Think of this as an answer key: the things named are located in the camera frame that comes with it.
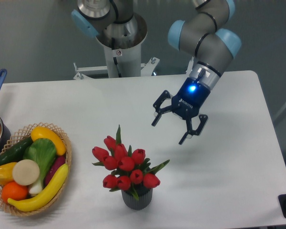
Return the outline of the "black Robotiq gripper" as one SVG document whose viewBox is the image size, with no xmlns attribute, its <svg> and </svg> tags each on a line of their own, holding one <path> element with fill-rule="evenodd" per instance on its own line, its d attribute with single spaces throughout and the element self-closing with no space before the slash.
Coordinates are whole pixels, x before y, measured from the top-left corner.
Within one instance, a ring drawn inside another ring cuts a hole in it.
<svg viewBox="0 0 286 229">
<path fill-rule="evenodd" d="M 205 114 L 198 116 L 200 123 L 196 129 L 193 129 L 192 118 L 198 115 L 210 92 L 207 87 L 195 82 L 190 77 L 186 78 L 175 96 L 172 97 L 167 90 L 164 90 L 153 104 L 155 119 L 152 122 L 152 126 L 157 125 L 163 114 L 173 112 L 186 121 L 187 131 L 179 141 L 179 145 L 182 145 L 187 138 L 190 139 L 194 135 L 199 136 L 208 121 L 208 116 Z M 172 105 L 161 108 L 163 102 L 168 99 L 172 99 Z"/>
</svg>

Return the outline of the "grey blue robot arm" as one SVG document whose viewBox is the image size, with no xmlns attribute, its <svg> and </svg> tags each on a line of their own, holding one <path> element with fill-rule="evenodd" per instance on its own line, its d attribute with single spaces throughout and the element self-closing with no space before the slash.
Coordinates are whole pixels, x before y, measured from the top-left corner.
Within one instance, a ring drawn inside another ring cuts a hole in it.
<svg viewBox="0 0 286 229">
<path fill-rule="evenodd" d="M 175 21 L 168 43 L 194 60 L 189 76 L 176 95 L 164 91 L 154 102 L 156 125 L 171 112 L 186 122 L 183 139 L 200 135 L 207 115 L 199 110 L 239 52 L 242 42 L 223 28 L 235 12 L 232 0 L 195 0 L 197 15 L 190 21 Z M 141 45 L 147 36 L 143 17 L 134 12 L 131 0 L 80 0 L 71 13 L 77 28 L 103 46 L 108 76 L 141 76 Z"/>
</svg>

